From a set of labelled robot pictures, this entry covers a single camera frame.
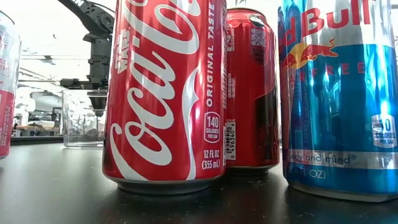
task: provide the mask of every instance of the can lid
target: can lid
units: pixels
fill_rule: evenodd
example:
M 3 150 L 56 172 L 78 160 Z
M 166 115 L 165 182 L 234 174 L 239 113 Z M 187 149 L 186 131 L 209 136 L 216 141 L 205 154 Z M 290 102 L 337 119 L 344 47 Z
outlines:
M 266 19 L 266 22 L 268 22 L 266 15 L 264 15 L 264 13 L 262 13 L 258 9 L 253 9 L 252 7 L 248 7 L 248 6 L 233 6 L 233 7 L 228 8 L 228 10 L 233 10 L 233 9 L 246 9 L 246 10 L 251 10 L 251 11 L 257 12 L 257 13 L 261 14 L 262 16 L 264 16 L 264 18 Z
M 0 10 L 0 13 L 3 14 L 3 15 L 5 15 L 5 16 L 6 16 L 8 19 L 10 19 L 11 22 L 15 25 L 15 22 L 14 22 L 7 14 L 5 14 L 2 10 Z

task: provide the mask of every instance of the dark tabletop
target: dark tabletop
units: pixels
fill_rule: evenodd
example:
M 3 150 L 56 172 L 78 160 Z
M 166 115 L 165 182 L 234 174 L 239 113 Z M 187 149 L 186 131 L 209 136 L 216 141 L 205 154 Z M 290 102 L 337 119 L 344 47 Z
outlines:
M 102 175 L 102 151 L 61 144 L 13 146 L 0 160 L 0 223 L 398 223 L 398 200 L 358 203 L 287 187 L 282 167 L 265 177 L 225 177 L 199 193 L 150 197 Z

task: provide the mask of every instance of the red bull can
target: red bull can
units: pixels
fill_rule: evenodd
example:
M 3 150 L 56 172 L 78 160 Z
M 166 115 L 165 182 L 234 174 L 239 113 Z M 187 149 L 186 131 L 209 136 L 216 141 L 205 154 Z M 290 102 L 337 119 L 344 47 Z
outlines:
M 326 197 L 398 196 L 390 0 L 284 0 L 278 11 L 284 175 Z
M 14 22 L 0 11 L 0 159 L 9 154 L 21 39 Z
M 226 165 L 235 174 L 264 174 L 279 163 L 276 38 L 253 9 L 231 7 L 227 23 Z

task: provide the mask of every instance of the coca-cola logo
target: coca-cola logo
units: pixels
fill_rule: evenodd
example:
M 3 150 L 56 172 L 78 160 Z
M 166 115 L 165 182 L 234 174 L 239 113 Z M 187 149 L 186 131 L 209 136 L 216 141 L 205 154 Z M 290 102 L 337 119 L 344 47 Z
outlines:
M 138 82 L 141 86 L 133 86 L 127 92 L 127 101 L 131 109 L 135 112 L 138 117 L 138 121 L 130 121 L 127 122 L 124 126 L 124 129 L 118 124 L 113 123 L 110 128 L 110 143 L 111 143 L 111 151 L 113 153 L 114 161 L 120 171 L 126 179 L 132 180 L 146 180 L 145 177 L 141 176 L 138 172 L 132 169 L 129 164 L 125 161 L 123 156 L 120 154 L 118 147 L 114 141 L 114 133 L 117 135 L 121 135 L 123 132 L 125 133 L 126 139 L 131 147 L 145 160 L 149 161 L 152 164 L 157 166 L 166 166 L 172 161 L 172 153 L 166 143 L 161 139 L 154 131 L 154 129 L 149 129 L 148 126 L 151 126 L 155 129 L 169 129 L 174 123 L 174 114 L 170 109 L 170 106 L 167 104 L 167 100 L 172 100 L 176 97 L 175 90 L 171 85 L 171 82 L 176 79 L 176 75 L 174 69 L 167 63 L 166 59 L 162 58 L 156 52 L 152 52 L 152 55 L 162 64 L 162 66 L 158 66 L 156 63 L 150 61 L 148 58 L 145 58 L 140 54 L 140 39 L 136 37 L 134 34 L 140 34 L 142 38 L 146 38 L 153 43 L 175 53 L 175 54 L 194 54 L 197 52 L 200 46 L 198 32 L 186 14 L 192 16 L 200 15 L 200 6 L 197 0 L 191 0 L 191 3 L 188 1 L 179 1 L 179 0 L 169 0 L 169 2 L 173 4 L 161 4 L 159 3 L 154 8 L 153 17 L 157 19 L 159 24 L 162 24 L 168 30 L 171 30 L 177 34 L 182 34 L 182 31 L 179 28 L 179 24 L 176 21 L 165 17 L 162 12 L 164 10 L 171 11 L 175 14 L 176 17 L 179 17 L 189 26 L 190 35 L 189 40 L 182 40 L 175 37 L 172 37 L 166 33 L 163 33 L 161 30 L 157 30 L 146 24 L 141 16 L 135 15 L 134 12 L 130 10 L 130 8 L 134 7 L 134 10 L 139 11 L 139 7 L 146 7 L 148 4 L 148 0 L 141 0 L 140 2 L 134 0 L 123 0 L 121 1 L 121 12 L 125 18 L 125 20 L 130 25 L 130 28 L 133 28 L 135 32 L 132 32 L 124 29 L 120 31 L 116 49 L 116 70 L 119 75 L 131 75 L 134 77 L 135 81 Z M 128 59 L 128 49 L 129 44 L 134 46 L 131 51 L 131 61 L 129 65 L 127 65 Z M 145 75 L 143 75 L 137 68 L 136 65 L 141 66 L 147 71 L 153 73 L 157 77 L 159 77 L 163 85 L 158 85 L 152 80 L 148 79 Z M 196 96 L 193 86 L 196 74 L 198 72 L 198 67 L 195 68 L 188 79 L 185 82 L 185 86 L 183 88 L 182 93 L 182 114 L 183 114 L 183 122 L 185 125 L 185 134 L 188 139 L 188 148 L 190 153 L 190 172 L 187 177 L 188 180 L 194 179 L 196 176 L 196 166 L 193 156 L 192 142 L 191 142 L 191 130 L 190 127 L 190 111 L 194 105 L 194 103 L 198 100 Z M 152 94 L 156 100 L 164 107 L 165 114 L 163 116 L 156 115 L 145 109 L 145 105 L 141 105 L 137 102 L 136 99 L 143 98 L 144 92 L 141 88 L 145 88 L 150 94 Z M 130 132 L 130 127 L 138 128 L 139 134 L 134 135 Z M 140 142 L 140 138 L 144 134 L 149 134 L 152 136 L 153 140 L 157 141 L 161 147 L 160 150 L 152 150 L 148 148 L 145 144 Z

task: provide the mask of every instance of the glass cup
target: glass cup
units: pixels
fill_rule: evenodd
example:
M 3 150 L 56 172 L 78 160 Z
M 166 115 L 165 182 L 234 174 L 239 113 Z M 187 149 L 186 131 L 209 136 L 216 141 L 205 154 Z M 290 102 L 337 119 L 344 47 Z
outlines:
M 63 90 L 63 144 L 103 147 L 107 90 Z

